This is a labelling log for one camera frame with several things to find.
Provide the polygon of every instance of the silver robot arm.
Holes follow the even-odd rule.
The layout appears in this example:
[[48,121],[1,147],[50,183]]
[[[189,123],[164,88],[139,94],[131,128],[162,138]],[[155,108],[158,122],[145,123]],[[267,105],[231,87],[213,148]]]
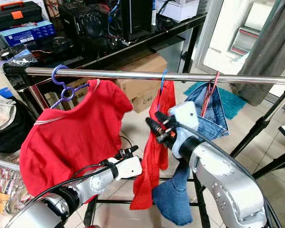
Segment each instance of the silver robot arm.
[[[120,157],[125,155],[125,150],[121,150],[120,154]],[[59,187],[45,197],[27,204],[9,221],[5,228],[63,228],[74,211],[92,196],[104,192],[114,180],[142,173],[140,160],[137,156],[127,157],[120,162],[115,158],[109,158],[107,163],[111,164],[109,169],[98,168],[88,171],[84,175],[99,173]]]
[[147,119],[157,140],[172,150],[177,159],[185,158],[201,185],[214,197],[226,227],[262,228],[267,223],[264,197],[258,185],[230,157],[223,155],[207,142],[201,142],[191,131],[179,124],[198,129],[193,102],[184,102],[169,110],[169,116],[156,113],[166,127]]

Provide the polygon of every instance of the red cloth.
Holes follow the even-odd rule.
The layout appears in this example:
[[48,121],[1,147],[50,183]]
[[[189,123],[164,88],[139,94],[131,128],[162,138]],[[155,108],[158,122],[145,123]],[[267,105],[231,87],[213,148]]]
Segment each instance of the red cloth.
[[86,97],[74,109],[45,109],[21,146],[20,172],[33,196],[121,148],[121,120],[131,102],[111,81],[97,88],[97,80],[88,83]]
[[[161,111],[167,114],[169,108],[175,106],[174,83],[164,82],[163,90],[152,103],[149,114],[157,121],[155,112]],[[153,205],[152,189],[159,184],[159,169],[166,170],[168,167],[167,148],[156,141],[154,133],[150,133],[144,149],[141,162],[142,174],[134,182],[133,192],[135,197],[131,203],[131,210],[148,209]]]

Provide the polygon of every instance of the blue jeans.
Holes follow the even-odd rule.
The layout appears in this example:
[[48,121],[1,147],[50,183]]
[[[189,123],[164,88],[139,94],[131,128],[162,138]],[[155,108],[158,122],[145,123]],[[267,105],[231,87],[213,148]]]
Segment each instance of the blue jeans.
[[[229,135],[227,121],[221,104],[218,88],[215,88],[208,103],[205,117],[201,117],[202,104],[208,83],[197,87],[186,99],[194,101],[198,114],[198,132],[209,140]],[[189,198],[186,192],[186,181],[190,169],[183,159],[174,173],[174,176],[153,189],[153,200],[157,204],[161,214],[178,226],[184,226],[192,222]]]

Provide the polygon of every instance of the teal rug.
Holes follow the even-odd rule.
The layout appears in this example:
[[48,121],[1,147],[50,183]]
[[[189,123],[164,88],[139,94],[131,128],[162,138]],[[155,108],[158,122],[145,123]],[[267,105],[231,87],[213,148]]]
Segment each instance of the teal rug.
[[[190,88],[188,88],[184,92],[184,94],[187,96],[190,95],[190,93],[195,88],[197,88],[198,86],[200,86],[203,83],[204,82],[195,83]],[[235,94],[233,94],[233,93],[231,93],[225,89],[218,87],[218,91],[220,94],[224,114],[225,114],[227,119],[231,120],[238,114],[238,112],[243,108],[243,106],[245,106],[246,101],[241,99],[239,96],[237,96],[237,95],[235,95]]]

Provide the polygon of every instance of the white cloth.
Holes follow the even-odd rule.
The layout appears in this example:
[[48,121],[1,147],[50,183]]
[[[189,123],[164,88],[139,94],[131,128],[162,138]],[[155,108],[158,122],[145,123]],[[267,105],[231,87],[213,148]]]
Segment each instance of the white cloth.
[[9,126],[15,119],[16,102],[0,95],[0,130]]

